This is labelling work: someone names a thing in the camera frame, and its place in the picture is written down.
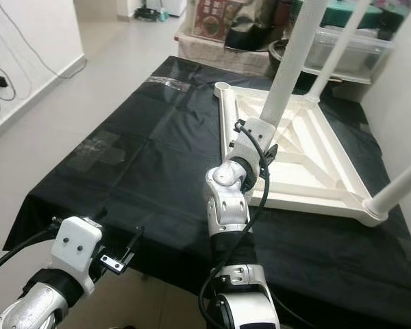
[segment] tiled floor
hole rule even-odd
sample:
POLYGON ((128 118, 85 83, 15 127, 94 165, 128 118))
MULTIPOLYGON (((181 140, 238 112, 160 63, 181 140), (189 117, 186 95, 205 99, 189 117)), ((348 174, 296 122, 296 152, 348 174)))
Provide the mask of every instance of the tiled floor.
MULTIPOLYGON (((79 75, 60 84, 0 138, 0 248, 26 194, 114 111, 169 55, 180 19, 132 21, 79 75)), ((27 248, 0 269, 0 310, 49 259, 51 242, 27 248)), ((135 271, 108 274, 63 329, 205 328, 196 297, 135 271)))

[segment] black plastic sheet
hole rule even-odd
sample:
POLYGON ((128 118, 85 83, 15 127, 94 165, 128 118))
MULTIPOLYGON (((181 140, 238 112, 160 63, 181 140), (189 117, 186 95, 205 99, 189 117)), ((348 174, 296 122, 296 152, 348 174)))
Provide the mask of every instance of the black plastic sheet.
MULTIPOLYGON (((271 82, 174 57, 153 76, 188 88, 145 82, 29 193, 6 249, 45 228, 52 216, 91 217, 106 207, 106 243, 122 248, 134 228, 144 226, 133 267, 199 291, 210 270, 204 177, 221 163, 214 83, 269 89, 271 82)), ((321 99, 375 194, 389 181, 375 139, 359 129, 361 107, 329 90, 321 99)), ((399 208, 376 228, 268 209, 254 232, 272 290, 319 328, 411 328, 411 237, 399 208)))

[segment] plastic storage box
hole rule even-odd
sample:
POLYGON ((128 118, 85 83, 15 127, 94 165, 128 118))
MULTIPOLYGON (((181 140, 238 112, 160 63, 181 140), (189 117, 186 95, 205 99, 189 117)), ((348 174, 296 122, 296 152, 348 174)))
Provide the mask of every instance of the plastic storage box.
MULTIPOLYGON (((321 69, 341 35, 341 30, 319 27, 305 66, 321 69)), ((369 78, 381 59, 394 47, 393 42, 355 35, 342 55, 335 73, 353 73, 369 78)))

